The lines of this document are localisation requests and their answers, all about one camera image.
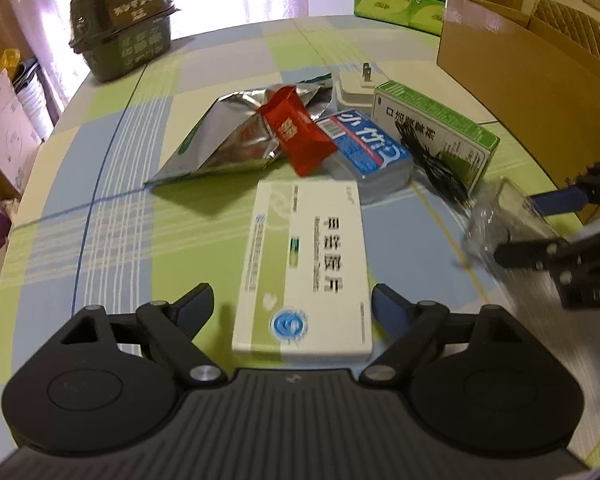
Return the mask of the clear plastic clamshell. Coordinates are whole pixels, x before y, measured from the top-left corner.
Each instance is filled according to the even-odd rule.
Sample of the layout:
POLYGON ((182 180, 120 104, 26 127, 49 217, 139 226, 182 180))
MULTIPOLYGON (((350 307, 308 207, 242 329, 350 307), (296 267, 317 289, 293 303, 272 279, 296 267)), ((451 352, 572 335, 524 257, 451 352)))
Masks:
POLYGON ((463 249, 471 262, 493 276, 506 270, 495 261, 498 246, 529 240, 551 240, 559 234, 534 209, 522 189, 509 178, 482 182, 469 211, 463 249))

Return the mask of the white green medicine box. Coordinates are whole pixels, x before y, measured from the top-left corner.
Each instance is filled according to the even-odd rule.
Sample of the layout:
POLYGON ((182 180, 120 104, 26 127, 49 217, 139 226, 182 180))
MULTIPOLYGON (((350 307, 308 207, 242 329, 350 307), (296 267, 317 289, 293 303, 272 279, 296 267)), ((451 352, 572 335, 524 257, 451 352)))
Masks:
POLYGON ((298 361, 370 356, 370 286, 356 182, 259 183, 232 349, 298 361))

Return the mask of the green spray medicine box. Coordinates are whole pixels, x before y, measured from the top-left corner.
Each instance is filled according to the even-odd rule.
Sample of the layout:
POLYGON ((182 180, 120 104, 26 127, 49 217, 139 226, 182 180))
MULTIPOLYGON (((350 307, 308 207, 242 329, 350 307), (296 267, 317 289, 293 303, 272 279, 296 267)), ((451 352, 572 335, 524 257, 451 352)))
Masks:
POLYGON ((469 193, 500 144, 500 138, 482 125, 394 80, 374 89, 372 121, 396 140, 396 124, 407 125, 431 155, 450 166, 469 193))

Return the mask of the blue floss pick box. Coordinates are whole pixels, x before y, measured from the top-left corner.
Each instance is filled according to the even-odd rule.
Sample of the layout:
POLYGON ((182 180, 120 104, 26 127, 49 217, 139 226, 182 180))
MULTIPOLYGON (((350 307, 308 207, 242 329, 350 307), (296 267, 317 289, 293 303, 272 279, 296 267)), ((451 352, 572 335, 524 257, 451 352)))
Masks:
POLYGON ((410 182, 411 153, 358 110, 340 110, 316 125, 337 148, 322 163, 323 170, 335 180, 354 181, 362 205, 383 200, 410 182))

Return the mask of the silver foil bag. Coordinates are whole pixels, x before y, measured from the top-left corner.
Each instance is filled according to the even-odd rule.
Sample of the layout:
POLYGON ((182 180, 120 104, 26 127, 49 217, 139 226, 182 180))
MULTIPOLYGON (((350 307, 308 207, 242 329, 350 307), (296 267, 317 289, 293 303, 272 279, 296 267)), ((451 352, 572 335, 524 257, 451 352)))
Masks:
POLYGON ((281 84, 232 91, 217 98, 145 184, 154 186, 214 172, 263 169, 283 150, 258 109, 281 84))

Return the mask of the red snack packet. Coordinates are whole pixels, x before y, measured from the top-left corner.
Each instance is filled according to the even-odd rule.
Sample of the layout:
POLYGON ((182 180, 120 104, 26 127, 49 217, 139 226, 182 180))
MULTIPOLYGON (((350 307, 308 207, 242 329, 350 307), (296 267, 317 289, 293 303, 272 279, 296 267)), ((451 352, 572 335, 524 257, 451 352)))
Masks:
POLYGON ((258 109, 299 177, 307 177, 337 147, 311 119, 295 86, 283 86, 258 109))

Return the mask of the white power adapter plug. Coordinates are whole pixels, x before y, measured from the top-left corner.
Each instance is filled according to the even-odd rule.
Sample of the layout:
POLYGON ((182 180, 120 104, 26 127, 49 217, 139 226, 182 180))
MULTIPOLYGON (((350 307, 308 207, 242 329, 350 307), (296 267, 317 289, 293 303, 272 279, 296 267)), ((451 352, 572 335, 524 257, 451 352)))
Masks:
POLYGON ((370 116, 375 88, 387 80, 388 77, 369 62, 364 62, 356 72, 340 70, 334 84, 338 110, 358 110, 370 116))

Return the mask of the brown cardboard box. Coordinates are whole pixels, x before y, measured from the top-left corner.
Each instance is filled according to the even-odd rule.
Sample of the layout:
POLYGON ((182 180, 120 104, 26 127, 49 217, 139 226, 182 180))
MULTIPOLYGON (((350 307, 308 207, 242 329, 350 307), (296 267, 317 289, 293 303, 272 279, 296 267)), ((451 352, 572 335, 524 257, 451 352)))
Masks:
POLYGON ((446 0, 437 63, 557 186, 600 162, 600 60, 532 13, 446 0))

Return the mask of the checkered tablecloth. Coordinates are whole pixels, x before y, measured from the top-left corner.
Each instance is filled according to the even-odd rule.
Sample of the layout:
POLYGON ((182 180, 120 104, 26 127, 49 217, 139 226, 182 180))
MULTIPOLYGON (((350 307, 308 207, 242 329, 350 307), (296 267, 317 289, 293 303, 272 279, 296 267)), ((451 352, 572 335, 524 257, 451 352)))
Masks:
MULTIPOLYGON (((133 311, 211 284, 216 307, 197 344, 223 366, 259 175, 212 174, 148 188, 225 93, 324 73, 375 70, 486 126, 501 140, 486 172, 529 194, 550 179, 517 140, 436 63, 435 36, 356 18, 295 18, 205 32, 111 84, 84 81, 38 152, 0 276, 0 460, 14 441, 1 396, 10 376, 76 310, 133 311)), ((583 387, 572 449, 600 466, 600 312, 566 312, 498 282, 460 248, 466 217, 415 180, 363 210, 370 279, 455 310, 487 302, 525 318, 583 387)))

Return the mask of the quilted brown chair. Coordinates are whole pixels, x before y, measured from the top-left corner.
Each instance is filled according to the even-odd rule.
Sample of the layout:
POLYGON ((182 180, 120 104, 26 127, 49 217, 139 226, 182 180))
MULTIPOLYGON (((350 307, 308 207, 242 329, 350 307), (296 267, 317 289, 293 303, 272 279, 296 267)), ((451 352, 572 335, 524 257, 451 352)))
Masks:
POLYGON ((600 22, 555 0, 538 0, 532 15, 600 60, 600 22))

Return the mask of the dark green food container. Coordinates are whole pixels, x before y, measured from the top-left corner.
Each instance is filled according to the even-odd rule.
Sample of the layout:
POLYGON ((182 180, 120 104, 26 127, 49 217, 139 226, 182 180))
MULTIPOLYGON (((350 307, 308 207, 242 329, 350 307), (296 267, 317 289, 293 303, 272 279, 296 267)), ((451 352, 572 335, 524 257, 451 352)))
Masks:
POLYGON ((113 81, 171 47, 171 0, 71 0, 69 42, 93 77, 113 81))

